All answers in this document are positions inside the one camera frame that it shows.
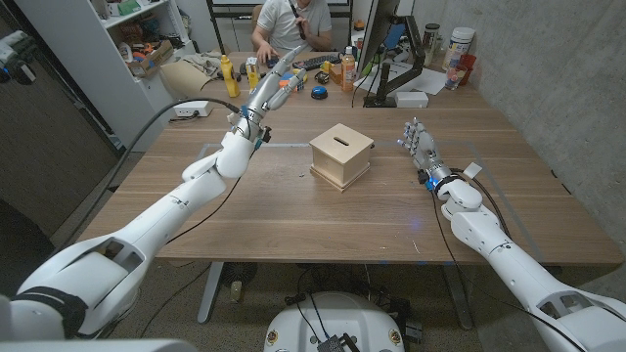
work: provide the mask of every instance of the white robotic arm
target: white robotic arm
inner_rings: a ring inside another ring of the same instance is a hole
[[[243,106],[239,115],[229,116],[233,129],[224,136],[223,149],[188,166],[180,186],[122,229],[78,242],[50,258],[11,301],[0,297],[0,340],[91,338],[122,318],[160,249],[196,210],[226,190],[222,178],[241,177],[255,148],[269,141],[270,128],[260,121],[302,79],[304,73],[279,89],[280,77],[300,51],[298,47],[285,55],[259,82],[248,99],[249,109]]]
[[[533,319],[552,351],[624,349],[626,304],[555,279],[502,231],[498,217],[482,205],[480,192],[443,163],[432,137],[419,121],[407,122],[404,136],[405,140],[398,142],[427,175],[426,187],[446,200],[441,212],[450,220],[454,236],[489,262],[527,312],[554,327]]]

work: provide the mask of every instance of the wooden table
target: wooden table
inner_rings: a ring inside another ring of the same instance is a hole
[[[239,66],[251,53],[230,56]],[[250,161],[238,188],[211,219],[166,246],[167,259],[273,262],[441,264],[451,260],[434,217],[430,193],[418,183],[406,150],[395,144],[404,122],[416,116],[435,138],[450,167],[475,161],[478,179],[498,202],[513,239],[548,265],[617,266],[623,257],[581,204],[497,110],[471,87],[428,96],[427,109],[362,109],[363,90],[341,92],[327,84],[329,98],[311,99],[313,74],[305,91],[270,111],[270,144]],[[202,90],[235,105],[222,81]],[[199,156],[217,150],[230,127],[227,110],[208,118],[168,126],[96,216],[81,240],[113,232],[181,182],[181,173]],[[337,123],[375,140],[371,169],[343,194],[309,172],[307,143]],[[234,180],[229,181],[229,188]],[[198,223],[223,199],[214,200],[183,226]],[[464,264],[485,263],[457,241],[440,216],[448,243]]]

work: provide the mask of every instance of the yellow bottle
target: yellow bottle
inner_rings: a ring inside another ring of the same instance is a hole
[[[239,96],[239,85],[237,84],[237,79],[235,79],[235,74],[233,74],[233,64],[226,57],[226,55],[222,55],[222,74],[224,74],[224,82],[226,82],[226,89],[228,89],[228,95],[231,98],[235,98]]]
[[[246,73],[247,73],[247,81],[250,83],[250,94],[256,87],[259,81],[259,72],[258,72],[258,64],[256,63],[256,58],[247,58],[246,60]]]
[[[354,57],[352,47],[345,47],[345,55],[341,59],[341,90],[350,92],[354,88]]]

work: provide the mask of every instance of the white t-shirt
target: white t-shirt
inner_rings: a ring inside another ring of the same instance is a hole
[[[290,0],[267,0],[256,23],[261,28],[270,32],[270,45],[279,53],[295,49],[298,45],[306,45],[304,51],[313,48],[306,40],[300,38],[300,31],[295,25],[295,16],[291,10]],[[304,9],[297,6],[293,0],[295,10],[299,15],[309,21],[309,31],[314,35],[329,31],[331,25],[331,11],[325,0],[311,0]]]

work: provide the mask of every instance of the black mount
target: black mount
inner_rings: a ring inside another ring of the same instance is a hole
[[[420,31],[413,16],[394,16],[391,20],[393,24],[402,24],[409,34],[409,44],[411,45],[411,54],[413,54],[413,67],[401,75],[387,82],[389,78],[390,64],[382,64],[382,72],[380,73],[379,89],[374,97],[363,98],[365,108],[396,108],[395,100],[387,98],[387,94],[400,88],[410,80],[422,74],[424,68],[424,60],[426,53],[422,47],[422,39],[420,39]]]

